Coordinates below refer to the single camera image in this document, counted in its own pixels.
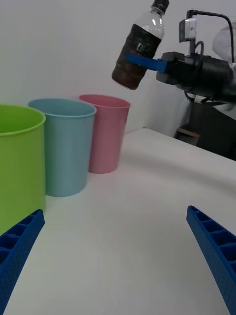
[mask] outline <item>blue cup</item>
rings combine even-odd
[[[29,103],[46,115],[46,194],[66,197],[87,182],[96,108],[70,99],[37,99]]]

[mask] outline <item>cup rim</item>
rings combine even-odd
[[[11,136],[11,135],[15,135],[15,134],[21,134],[21,133],[29,132],[31,130],[37,129],[40,126],[44,125],[44,123],[46,121],[46,116],[44,115],[44,113],[42,113],[41,111],[39,111],[39,110],[37,110],[35,108],[31,108],[31,107],[28,107],[28,106],[22,106],[22,105],[14,105],[14,104],[0,104],[0,107],[2,107],[2,106],[17,107],[17,108],[23,108],[23,109],[26,109],[26,110],[38,112],[42,116],[42,121],[39,122],[38,124],[32,126],[32,127],[26,128],[26,129],[17,130],[17,131],[10,131],[10,132],[0,132],[0,137]]]
[[[124,106],[108,106],[108,105],[99,105],[99,104],[96,104],[96,103],[93,103],[93,102],[89,102],[89,101],[86,101],[86,100],[83,100],[83,99],[80,99],[82,96],[86,96],[86,95],[94,95],[94,96],[102,96],[102,97],[107,97],[107,98],[112,98],[112,99],[116,99],[116,100],[119,100],[119,101],[122,101],[122,102],[125,102],[126,105]],[[81,94],[78,97],[74,98],[74,99],[79,99],[80,101],[84,102],[84,103],[87,103],[87,104],[91,104],[93,106],[97,106],[97,107],[101,107],[101,108],[109,108],[109,109],[125,109],[125,108],[130,108],[131,107],[131,104],[130,102],[128,102],[127,100],[124,100],[122,98],[119,98],[119,97],[115,97],[115,96],[111,96],[111,95],[104,95],[104,94]]]
[[[31,106],[31,104],[33,104],[34,102],[37,102],[37,101],[45,101],[45,100],[69,100],[69,101],[72,101],[72,102],[75,102],[75,103],[83,103],[83,104],[86,104],[86,105],[89,105],[91,108],[93,108],[93,112],[90,113],[90,114],[84,114],[84,115],[59,115],[59,114],[51,114],[51,113],[46,113],[46,112],[43,112],[43,111],[40,111],[38,109],[35,109],[34,107]],[[76,99],[73,99],[73,98],[38,98],[38,99],[34,99],[32,101],[29,102],[29,107],[30,108],[33,108],[37,111],[40,111],[41,113],[43,113],[44,115],[47,115],[47,116],[52,116],[52,117],[60,117],[60,118],[83,118],[83,117],[90,117],[90,116],[94,116],[97,112],[97,109],[96,107],[94,107],[92,104],[89,104],[87,102],[84,102],[84,101],[81,101],[81,100],[76,100]]]

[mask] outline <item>green cup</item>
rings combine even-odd
[[[45,115],[0,105],[0,235],[37,209],[45,209]]]

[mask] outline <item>plastic bottle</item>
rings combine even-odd
[[[126,54],[153,58],[164,36],[162,16],[169,0],[155,0],[150,12],[144,13],[133,25],[117,60],[112,78],[126,88],[135,90],[144,77],[146,68],[129,63]]]

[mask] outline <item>black cable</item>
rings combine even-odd
[[[223,18],[228,22],[229,27],[230,27],[232,63],[234,63],[235,62],[234,32],[233,32],[233,26],[230,19],[224,14],[218,14],[218,13],[212,13],[212,12],[205,12],[205,11],[198,11],[198,10],[190,10],[187,12],[187,18],[190,18],[193,15],[216,16],[219,18]]]
[[[190,96],[187,94],[187,92],[185,92],[185,91],[184,91],[184,95],[187,97],[187,99],[188,99],[191,103],[193,103],[193,102],[195,101],[195,99],[194,99],[193,97],[190,97]]]
[[[200,52],[200,54],[201,54],[201,55],[204,55],[204,47],[205,47],[205,46],[204,46],[204,43],[203,43],[202,40],[200,40],[200,41],[197,42],[197,44],[195,45],[195,50],[196,50],[196,48],[197,48],[199,45],[201,46],[201,52]]]

